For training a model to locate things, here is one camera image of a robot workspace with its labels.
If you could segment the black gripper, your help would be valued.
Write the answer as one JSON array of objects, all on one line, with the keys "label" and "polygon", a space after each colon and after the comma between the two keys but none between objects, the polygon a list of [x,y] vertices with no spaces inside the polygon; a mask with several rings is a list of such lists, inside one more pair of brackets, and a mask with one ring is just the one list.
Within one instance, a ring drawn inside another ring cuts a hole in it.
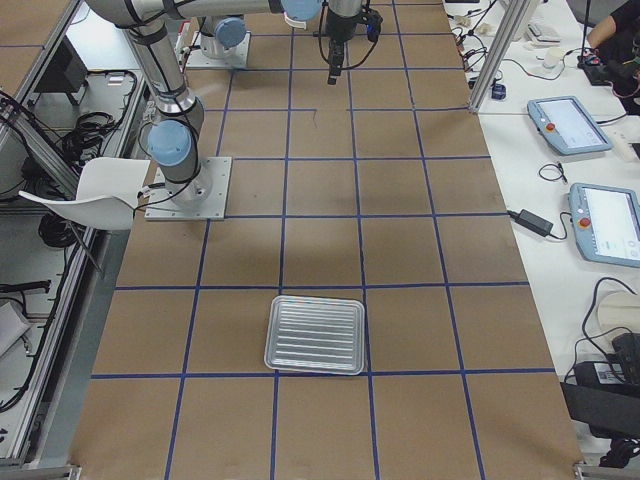
[{"label": "black gripper", "polygon": [[325,33],[329,38],[328,65],[329,76],[327,83],[335,85],[337,77],[342,72],[345,58],[345,45],[355,34],[357,17],[342,17],[338,14],[329,14]]}]

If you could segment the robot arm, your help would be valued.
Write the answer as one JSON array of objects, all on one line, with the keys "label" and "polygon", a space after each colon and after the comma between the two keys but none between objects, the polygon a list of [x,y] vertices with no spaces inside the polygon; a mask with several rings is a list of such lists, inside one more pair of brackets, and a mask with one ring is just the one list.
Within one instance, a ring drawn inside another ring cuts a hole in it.
[{"label": "robot arm", "polygon": [[186,86],[164,20],[192,17],[236,18],[245,14],[285,13],[293,20],[321,16],[321,34],[329,39],[329,82],[345,69],[345,45],[364,25],[369,41],[378,41],[382,17],[363,1],[90,1],[90,8],[104,20],[127,33],[134,57],[153,90],[161,114],[187,118],[196,96]]},{"label": "robot arm", "polygon": [[244,16],[198,18],[199,34],[186,62],[189,69],[246,70],[251,40]]}]

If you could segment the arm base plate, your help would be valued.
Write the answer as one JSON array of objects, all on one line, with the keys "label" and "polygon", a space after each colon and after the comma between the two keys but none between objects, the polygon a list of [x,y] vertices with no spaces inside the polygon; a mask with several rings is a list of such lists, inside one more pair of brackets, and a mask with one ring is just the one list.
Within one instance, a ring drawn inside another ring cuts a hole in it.
[{"label": "arm base plate", "polygon": [[165,186],[153,189],[149,197],[150,207],[145,209],[148,221],[200,221],[223,220],[232,170],[231,157],[206,157],[200,161],[200,172],[189,186],[180,190],[176,184],[167,183],[160,169],[154,182]]},{"label": "arm base plate", "polygon": [[186,59],[189,69],[245,70],[247,68],[251,33],[236,46],[226,48],[214,37],[196,32]]}]

